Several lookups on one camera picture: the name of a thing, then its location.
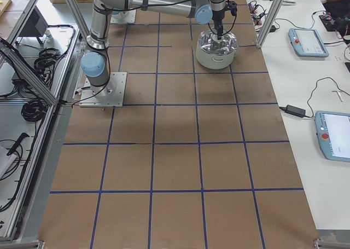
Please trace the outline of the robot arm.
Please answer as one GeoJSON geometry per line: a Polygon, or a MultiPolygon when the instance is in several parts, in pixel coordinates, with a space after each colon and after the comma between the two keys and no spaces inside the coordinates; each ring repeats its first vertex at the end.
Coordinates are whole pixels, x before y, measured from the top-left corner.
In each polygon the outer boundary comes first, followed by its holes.
{"type": "Polygon", "coordinates": [[[237,16],[237,3],[230,0],[94,0],[92,24],[86,38],[89,48],[98,52],[108,48],[108,30],[113,12],[137,9],[194,18],[202,25],[213,21],[218,38],[225,34],[225,13],[229,11],[232,16],[237,16]]]}

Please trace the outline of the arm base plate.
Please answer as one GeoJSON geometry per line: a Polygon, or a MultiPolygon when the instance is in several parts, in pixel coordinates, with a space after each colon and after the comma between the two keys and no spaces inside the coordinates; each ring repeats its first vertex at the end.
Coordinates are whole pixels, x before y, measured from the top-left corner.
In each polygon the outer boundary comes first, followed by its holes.
{"type": "Polygon", "coordinates": [[[122,107],[125,95],[125,86],[127,80],[126,72],[112,72],[107,86],[98,95],[101,88],[97,89],[90,85],[88,78],[85,78],[85,86],[88,89],[83,90],[78,106],[80,107],[122,107]]]}
{"type": "Polygon", "coordinates": [[[136,11],[124,11],[118,12],[113,11],[110,19],[111,24],[124,25],[124,24],[134,24],[136,18],[136,11]]]}

